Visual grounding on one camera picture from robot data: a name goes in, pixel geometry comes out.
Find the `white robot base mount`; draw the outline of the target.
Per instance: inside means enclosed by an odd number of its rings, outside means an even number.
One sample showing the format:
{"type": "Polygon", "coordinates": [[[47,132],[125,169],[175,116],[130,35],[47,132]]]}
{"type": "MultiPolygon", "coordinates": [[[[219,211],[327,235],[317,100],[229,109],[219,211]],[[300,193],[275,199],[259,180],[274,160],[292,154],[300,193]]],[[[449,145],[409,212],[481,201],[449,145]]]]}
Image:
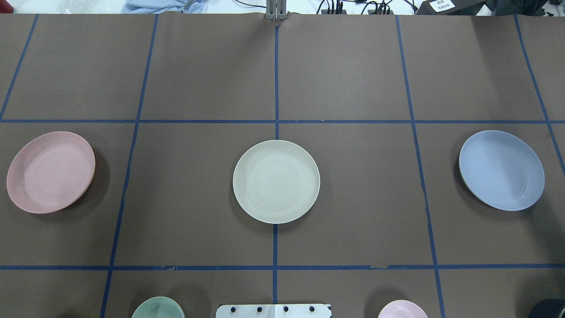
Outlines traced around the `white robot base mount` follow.
{"type": "Polygon", "coordinates": [[[331,318],[329,304],[230,304],[216,310],[216,318],[331,318]]]}

